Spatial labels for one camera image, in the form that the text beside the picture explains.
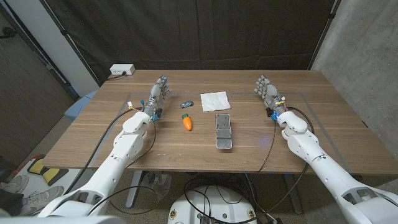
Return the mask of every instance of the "orange carrot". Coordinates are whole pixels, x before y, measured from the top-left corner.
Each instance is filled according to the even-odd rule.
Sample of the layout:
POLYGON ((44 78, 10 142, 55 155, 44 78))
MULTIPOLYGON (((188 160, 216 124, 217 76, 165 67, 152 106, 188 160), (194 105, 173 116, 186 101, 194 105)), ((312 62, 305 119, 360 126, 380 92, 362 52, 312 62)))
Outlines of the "orange carrot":
POLYGON ((188 131, 191 131, 191 129, 192 129, 192 122, 191 122, 191 118, 189 118, 188 114, 182 115, 182 122, 184 123, 185 128, 186 128, 188 131))

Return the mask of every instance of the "white napkin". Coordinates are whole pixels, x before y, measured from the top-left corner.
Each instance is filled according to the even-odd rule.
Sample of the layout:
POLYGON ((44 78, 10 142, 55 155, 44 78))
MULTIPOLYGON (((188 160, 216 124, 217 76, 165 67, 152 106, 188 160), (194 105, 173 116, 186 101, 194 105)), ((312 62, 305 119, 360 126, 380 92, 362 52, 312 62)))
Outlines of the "white napkin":
POLYGON ((226 92, 204 93, 200 95, 200 99, 203 112, 227 110, 231 108, 226 92))

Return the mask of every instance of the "black curtain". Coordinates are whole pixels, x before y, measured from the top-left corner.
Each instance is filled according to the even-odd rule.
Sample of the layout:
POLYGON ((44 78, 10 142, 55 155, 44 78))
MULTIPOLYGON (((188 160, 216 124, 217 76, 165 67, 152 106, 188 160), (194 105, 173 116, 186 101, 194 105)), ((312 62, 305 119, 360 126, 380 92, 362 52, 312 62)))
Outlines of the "black curtain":
POLYGON ((101 83, 136 69, 306 70, 334 0, 47 0, 101 83))

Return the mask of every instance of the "blue cloth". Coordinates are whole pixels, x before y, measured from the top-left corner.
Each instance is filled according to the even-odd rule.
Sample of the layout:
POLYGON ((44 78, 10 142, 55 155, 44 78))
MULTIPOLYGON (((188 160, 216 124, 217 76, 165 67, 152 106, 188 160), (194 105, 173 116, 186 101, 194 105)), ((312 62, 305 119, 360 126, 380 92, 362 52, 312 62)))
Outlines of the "blue cloth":
POLYGON ((84 97, 82 97, 80 100, 76 101, 76 103, 71 105, 71 107, 69 107, 69 109, 67 109, 64 112, 64 115, 67 118, 69 118, 72 121, 74 121, 76 119, 76 117, 80 114, 80 112, 83 110, 83 108, 86 107, 88 102, 90 102, 90 100, 95 95, 95 93, 97 93, 97 91, 98 90, 96 90, 94 92, 91 92, 91 93, 85 95, 84 97))

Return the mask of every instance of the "wooden table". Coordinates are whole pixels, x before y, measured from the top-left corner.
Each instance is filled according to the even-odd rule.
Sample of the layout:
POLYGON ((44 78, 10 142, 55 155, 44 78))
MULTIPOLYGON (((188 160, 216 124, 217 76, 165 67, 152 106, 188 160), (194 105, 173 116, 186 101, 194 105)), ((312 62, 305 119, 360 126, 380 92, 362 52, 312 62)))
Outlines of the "wooden table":
MULTIPOLYGON (((302 110, 311 119, 320 145, 352 174, 398 174, 398 162, 368 129, 330 82, 317 71, 264 70, 137 70, 133 76, 107 81, 45 157, 47 167, 82 168, 108 124, 126 110, 126 102, 140 106, 150 88, 166 75, 171 95, 163 118, 156 121, 156 140, 150 152, 130 169, 199 172, 257 172, 266 159, 274 135, 274 122, 266 116, 255 82, 264 74, 286 97, 287 106, 302 110), (230 110, 204 113, 200 93, 226 91, 230 110), (180 103, 192 100, 191 108, 180 103), (181 116, 188 113, 192 131, 181 116), (216 148, 215 114, 229 113, 233 148, 216 148)), ((121 125, 134 112, 124 115, 108 133, 98 156, 98 167, 112 150, 121 125)), ((305 163, 287 147, 276 127, 275 142, 263 173, 299 173, 305 163)), ((144 147, 153 141, 153 127, 144 147)))

